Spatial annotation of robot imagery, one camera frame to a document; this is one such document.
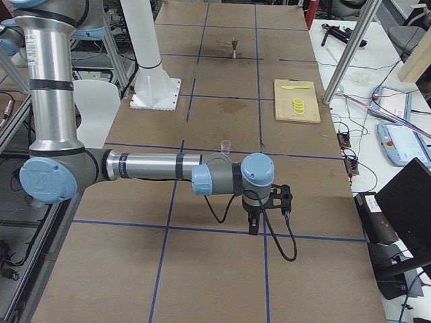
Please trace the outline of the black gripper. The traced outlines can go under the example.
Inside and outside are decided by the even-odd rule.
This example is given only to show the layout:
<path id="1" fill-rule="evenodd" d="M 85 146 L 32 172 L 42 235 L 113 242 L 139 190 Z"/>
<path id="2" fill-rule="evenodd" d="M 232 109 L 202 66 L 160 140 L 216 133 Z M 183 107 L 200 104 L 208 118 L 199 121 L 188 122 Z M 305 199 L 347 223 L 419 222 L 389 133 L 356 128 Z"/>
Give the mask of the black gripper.
<path id="1" fill-rule="evenodd" d="M 248 234 L 258 235 L 259 234 L 259 222 L 263 215 L 262 208 L 250 208 L 246 210 L 248 219 Z"/>

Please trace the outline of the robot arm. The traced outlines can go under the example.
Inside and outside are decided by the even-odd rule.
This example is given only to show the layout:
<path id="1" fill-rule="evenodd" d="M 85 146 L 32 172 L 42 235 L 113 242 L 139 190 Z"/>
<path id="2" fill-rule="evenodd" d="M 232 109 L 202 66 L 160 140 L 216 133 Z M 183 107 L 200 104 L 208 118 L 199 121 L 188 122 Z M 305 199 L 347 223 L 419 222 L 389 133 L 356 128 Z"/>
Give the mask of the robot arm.
<path id="1" fill-rule="evenodd" d="M 234 163 L 210 155 L 121 153 L 104 148 L 120 105 L 118 94 L 96 101 L 75 99 L 70 41 L 106 36 L 101 1 L 13 1 L 15 23 L 24 33 L 35 140 L 20 182 L 34 199 L 55 204 L 101 181 L 118 178 L 190 182 L 195 194 L 240 196 L 248 232 L 273 198 L 275 166 L 262 153 Z"/>

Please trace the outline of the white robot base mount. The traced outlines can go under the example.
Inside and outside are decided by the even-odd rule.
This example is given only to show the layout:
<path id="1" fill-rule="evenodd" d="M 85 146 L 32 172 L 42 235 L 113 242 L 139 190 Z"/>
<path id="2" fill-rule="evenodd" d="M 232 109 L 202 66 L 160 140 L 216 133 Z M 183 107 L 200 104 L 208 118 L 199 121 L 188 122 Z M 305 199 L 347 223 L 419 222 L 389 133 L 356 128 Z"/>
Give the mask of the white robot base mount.
<path id="1" fill-rule="evenodd" d="M 169 77 L 162 66 L 150 2 L 122 0 L 121 7 L 138 65 L 130 106 L 175 110 L 181 80 Z"/>

